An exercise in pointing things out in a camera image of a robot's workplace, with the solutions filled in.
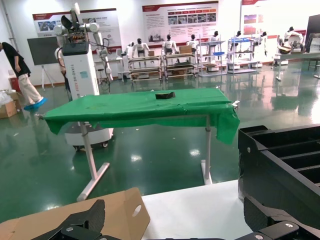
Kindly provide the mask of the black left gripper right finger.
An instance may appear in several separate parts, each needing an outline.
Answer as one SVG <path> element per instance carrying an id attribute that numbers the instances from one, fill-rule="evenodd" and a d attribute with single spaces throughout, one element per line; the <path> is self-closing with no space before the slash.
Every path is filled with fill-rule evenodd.
<path id="1" fill-rule="evenodd" d="M 243 201 L 244 220 L 252 240 L 318 240 L 320 230 L 305 225 L 282 209 L 266 207 L 251 196 Z"/>

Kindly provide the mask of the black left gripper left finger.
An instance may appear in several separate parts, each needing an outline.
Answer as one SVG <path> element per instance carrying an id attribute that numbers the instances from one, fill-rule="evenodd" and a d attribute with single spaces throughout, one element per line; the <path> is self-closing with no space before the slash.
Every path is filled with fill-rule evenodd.
<path id="1" fill-rule="evenodd" d="M 113 240 L 103 235 L 105 201 L 98 199 L 86 211 L 70 214 L 58 227 L 35 237 L 35 240 Z"/>

